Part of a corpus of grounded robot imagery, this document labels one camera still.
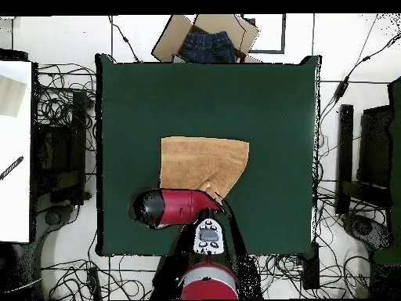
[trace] cardboard box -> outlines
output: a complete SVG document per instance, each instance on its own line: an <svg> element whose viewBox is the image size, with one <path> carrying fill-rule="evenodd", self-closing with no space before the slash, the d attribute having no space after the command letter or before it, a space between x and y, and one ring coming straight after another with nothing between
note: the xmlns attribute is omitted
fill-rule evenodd
<svg viewBox="0 0 401 301"><path fill-rule="evenodd" d="M244 62L245 63L263 63L263 61L252 58L251 56L246 56Z"/></svg>
<svg viewBox="0 0 401 301"><path fill-rule="evenodd" d="M172 62L172 55L181 52L190 32L214 34L221 31L227 32L234 44L236 56L242 60L247 57L247 52L259 33L257 27L234 14L199 14L193 24L184 15L172 15L154 46L152 55L161 62Z"/></svg>
<svg viewBox="0 0 401 301"><path fill-rule="evenodd" d="M0 75L0 115L16 118L27 85Z"/></svg>

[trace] black cable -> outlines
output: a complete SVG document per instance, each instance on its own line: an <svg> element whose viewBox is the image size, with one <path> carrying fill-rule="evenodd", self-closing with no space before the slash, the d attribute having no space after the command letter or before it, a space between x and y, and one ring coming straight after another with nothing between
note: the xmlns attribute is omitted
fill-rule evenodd
<svg viewBox="0 0 401 301"><path fill-rule="evenodd" d="M129 48L131 49L132 55L134 56L135 61L136 61L136 62L139 62L139 59L138 59L138 57L136 56L136 54L134 53L134 50L132 49L131 44L129 43L129 40L123 35L123 33L122 33L120 27L119 27L118 25L116 25L115 23L113 23L113 21L112 21L112 19L111 19L110 16L108 16L108 18L109 18L110 24L111 24L113 27L116 27L116 28L118 29L118 32L120 32L120 35L121 35L123 41L126 42L126 43L128 44Z"/></svg>
<svg viewBox="0 0 401 301"><path fill-rule="evenodd" d="M79 205L78 206L78 209L77 209L77 215L75 216L75 219L74 220L71 220L69 223L67 223L67 225L70 225L70 224L72 224L75 220L77 220L77 218L78 218L78 216L79 216L79 210L81 209L81 206Z"/></svg>
<svg viewBox="0 0 401 301"><path fill-rule="evenodd" d="M349 258L346 259L345 262L344 262L343 271L344 271L345 286L346 286L346 288L348 289L348 291L349 291L349 293L351 294L351 296L352 296L354 299L358 299L357 297L355 297L355 296L353 295L353 293L351 292L351 289L349 288L349 282L348 282L348 276L349 276L349 275L346 273L346 269L345 269L346 266L347 266L347 264L348 264L348 262L351 261L352 259L364 259L364 260L367 261L369 264L371 264L371 261L370 261L369 259L367 259L366 257L360 256L360 255L355 255L355 256L349 257ZM364 284L364 283L363 283L363 282L360 282L360 284L361 284L363 287L366 286L366 284Z"/></svg>

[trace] white floor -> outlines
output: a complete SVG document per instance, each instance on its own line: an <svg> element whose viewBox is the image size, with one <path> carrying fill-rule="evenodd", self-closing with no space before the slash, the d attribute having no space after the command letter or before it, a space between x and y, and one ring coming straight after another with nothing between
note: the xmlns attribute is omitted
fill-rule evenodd
<svg viewBox="0 0 401 301"><path fill-rule="evenodd" d="M260 26L261 29L262 27L271 29L271 31L263 31L263 38L266 39L265 49L275 49L281 26L269 24L269 17L272 22L276 22L276 17L270 15L257 15L256 17L257 26ZM349 73L358 60L375 17L376 14L287 14L285 53L283 55L252 54L252 56L265 63L299 63L305 56L321 55L323 63L320 73L320 102L323 109L333 96L338 81ZM399 15L396 14L378 15L360 59L381 49L392 36L400 32L398 17ZM132 48L140 60L155 61L150 53L168 18L169 16L114 16L114 22L120 26L131 42ZM124 43L117 29L113 29L113 36L111 34L112 29L107 16L17 17L14 20L12 40L10 21L0 20L0 48L11 48L13 45L14 49L27 52L29 59L39 64L77 63L94 71L96 70L94 64L96 53L111 54L117 62L133 61L131 50ZM258 42L258 49L261 47L263 47L263 41ZM336 111L341 104L350 103L354 106L354 136L360 135L359 123L363 110L388 104L387 84L401 76L399 59L401 59L401 48L398 41L391 48L385 49L371 60L362 63L352 73L344 97L323 123L323 133L329 137L330 147L334 147L337 142L338 113ZM354 178L357 170L358 146L359 143L356 140L353 151ZM93 158L93 153L88 151L87 172L93 171ZM328 157L322 159L324 179L335 179L335 161L335 150ZM334 183L322 183L321 186L329 190L334 189ZM96 181L94 177L87 182L86 190L92 193L93 198L81 207L78 220L61 231L50 234L46 240L42 254L43 267L77 259L87 259L87 251L96 231ZM332 209L328 208L327 210L332 216L334 215ZM361 243L351 239L336 224L330 229L322 227L321 237L335 251L340 266L351 256L366 256L366 250ZM98 257L93 249L94 246L90 252L92 260L98 264L100 269L108 270L109 259ZM320 249L320 258L321 269L334 264L334 256L328 247ZM120 280L118 273L120 260L121 256L110 259L110 270L116 280ZM144 292L150 291L151 279L158 260L158 257L125 257L120 266L123 270L123 280L141 281ZM59 267L67 269L70 265L65 264ZM354 259L347 265L347 268L352 271L353 275L369 276L369 267L362 260ZM60 269L42 271L42 282L46 293L64 273L65 270ZM325 270L321 276L321 283L336 281L341 273L342 271L336 268ZM99 278L103 285L107 283L108 277L105 274L100 274ZM262 280L265 285L267 281L265 275ZM143 290L137 285L135 282L125 285L129 295L138 293L136 296L132 296L132 299L140 299L143 296ZM341 279L335 285L344 287L344 280ZM337 289L326 288L325 290L331 297L341 297L342 293ZM68 290L60 287L54 296L62 297L67 294L69 294ZM366 291L364 290L359 294L361 297L365 295ZM298 297L299 294L292 283L284 279L275 281L269 288L270 299ZM110 299L127 299L127 297L121 290L117 290L110 294Z"/></svg>

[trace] jeans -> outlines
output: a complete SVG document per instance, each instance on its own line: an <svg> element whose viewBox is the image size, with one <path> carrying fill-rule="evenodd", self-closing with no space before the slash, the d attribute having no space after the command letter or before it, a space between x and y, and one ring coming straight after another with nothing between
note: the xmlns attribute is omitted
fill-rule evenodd
<svg viewBox="0 0 401 301"><path fill-rule="evenodd" d="M234 45L225 31L217 34L189 33L179 55L191 63L235 62Z"/></svg>

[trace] power adapter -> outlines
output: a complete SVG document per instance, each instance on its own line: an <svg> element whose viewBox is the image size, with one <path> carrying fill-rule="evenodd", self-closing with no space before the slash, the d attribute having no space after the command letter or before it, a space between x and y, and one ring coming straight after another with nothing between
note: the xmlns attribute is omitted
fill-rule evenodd
<svg viewBox="0 0 401 301"><path fill-rule="evenodd" d="M302 262L302 287L304 290L320 288L319 244L313 242L312 247L312 258L303 259Z"/></svg>

